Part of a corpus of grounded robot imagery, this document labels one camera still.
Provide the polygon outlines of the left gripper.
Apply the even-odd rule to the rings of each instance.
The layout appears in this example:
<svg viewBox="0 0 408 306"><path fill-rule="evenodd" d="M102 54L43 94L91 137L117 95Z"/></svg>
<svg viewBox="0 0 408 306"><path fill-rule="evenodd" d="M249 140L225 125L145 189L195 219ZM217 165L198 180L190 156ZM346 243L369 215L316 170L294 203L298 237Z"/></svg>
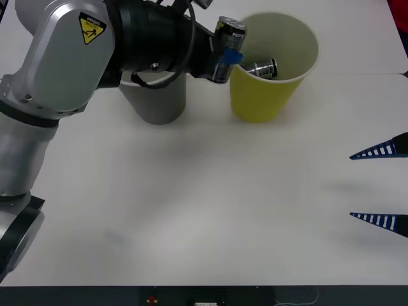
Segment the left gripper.
<svg viewBox="0 0 408 306"><path fill-rule="evenodd" d="M207 28L195 22L193 53L190 58L190 75L195 78L209 79L217 64L215 35ZM219 54L218 64L236 65L243 61L243 54L232 48L224 48Z"/></svg>

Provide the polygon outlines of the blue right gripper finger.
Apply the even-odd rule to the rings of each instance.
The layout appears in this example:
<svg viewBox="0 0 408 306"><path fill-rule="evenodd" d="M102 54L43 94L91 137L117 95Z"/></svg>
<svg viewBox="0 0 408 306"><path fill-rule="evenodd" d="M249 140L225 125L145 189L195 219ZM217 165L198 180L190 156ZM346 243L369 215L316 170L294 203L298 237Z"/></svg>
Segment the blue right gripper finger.
<svg viewBox="0 0 408 306"><path fill-rule="evenodd" d="M407 158L407 135L405 132L392 139L369 147L351 155L350 159L381 159L381 158Z"/></svg>
<svg viewBox="0 0 408 306"><path fill-rule="evenodd" d="M374 226L407 238L408 220L406 214L368 214L350 212L349 215Z"/></svg>

